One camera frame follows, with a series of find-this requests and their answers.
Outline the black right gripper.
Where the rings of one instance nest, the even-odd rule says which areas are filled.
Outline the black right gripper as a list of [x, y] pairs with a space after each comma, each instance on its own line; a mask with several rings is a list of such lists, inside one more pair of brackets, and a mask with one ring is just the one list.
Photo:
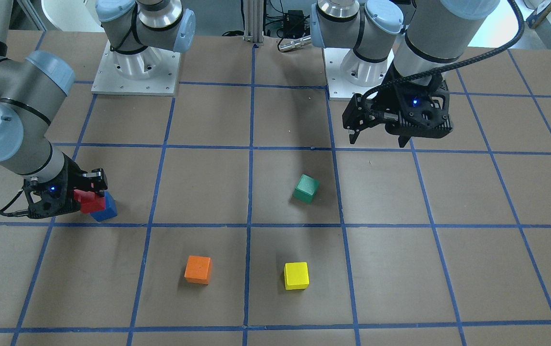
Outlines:
[[97, 168], [86, 173], [65, 156], [62, 170], [52, 180], [45, 183], [31, 183], [29, 179], [24, 181], [23, 191], [28, 207], [21, 215], [44, 219], [76, 212], [80, 210], [80, 204], [74, 199], [74, 190], [91, 191], [98, 197], [104, 197], [108, 190], [104, 169]]

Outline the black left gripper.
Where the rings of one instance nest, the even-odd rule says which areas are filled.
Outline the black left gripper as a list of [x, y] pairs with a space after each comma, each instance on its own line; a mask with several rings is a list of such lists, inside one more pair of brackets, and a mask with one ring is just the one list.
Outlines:
[[[385, 110], [374, 107], [372, 100], [362, 100], [354, 93], [343, 112], [343, 128], [349, 132], [350, 144], [354, 145], [361, 131], [386, 124], [386, 132], [398, 136], [403, 148], [414, 136], [439, 139], [453, 131], [449, 115], [448, 86], [442, 76], [434, 75], [429, 85], [405, 82], [382, 92]], [[386, 118], [386, 113], [396, 115], [396, 121]]]

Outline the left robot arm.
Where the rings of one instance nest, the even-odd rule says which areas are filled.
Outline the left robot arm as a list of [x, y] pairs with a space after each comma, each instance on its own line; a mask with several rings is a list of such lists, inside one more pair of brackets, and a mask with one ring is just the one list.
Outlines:
[[447, 68], [462, 55], [497, 0], [414, 0], [407, 17], [391, 0], [318, 0], [310, 15], [312, 44], [347, 49], [343, 72], [366, 88], [353, 93], [343, 128], [355, 144], [361, 131], [385, 125], [404, 147], [414, 137], [453, 131]]

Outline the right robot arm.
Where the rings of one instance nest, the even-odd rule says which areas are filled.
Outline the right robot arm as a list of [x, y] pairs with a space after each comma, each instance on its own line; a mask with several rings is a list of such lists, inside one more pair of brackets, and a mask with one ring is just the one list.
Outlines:
[[[22, 62], [7, 57], [11, 0], [0, 0], [0, 165], [23, 178], [16, 193], [27, 208], [4, 217], [45, 219], [80, 211], [97, 221], [117, 215], [102, 168], [90, 172], [51, 144], [45, 134], [75, 81], [73, 68], [53, 53], [35, 50]], [[98, 0], [97, 14], [108, 35], [109, 51], [124, 76], [129, 60], [139, 59], [143, 74], [159, 65], [158, 49], [189, 50], [196, 15], [178, 0]]]

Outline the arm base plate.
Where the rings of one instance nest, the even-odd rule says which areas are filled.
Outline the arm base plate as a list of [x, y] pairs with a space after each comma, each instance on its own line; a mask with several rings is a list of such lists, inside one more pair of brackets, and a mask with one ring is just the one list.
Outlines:
[[343, 101], [381, 85], [394, 58], [393, 50], [379, 63], [361, 61], [351, 49], [326, 48], [323, 55], [329, 98]]
[[182, 54], [148, 47], [134, 55], [113, 52], [106, 44], [91, 92], [109, 96], [176, 94]]

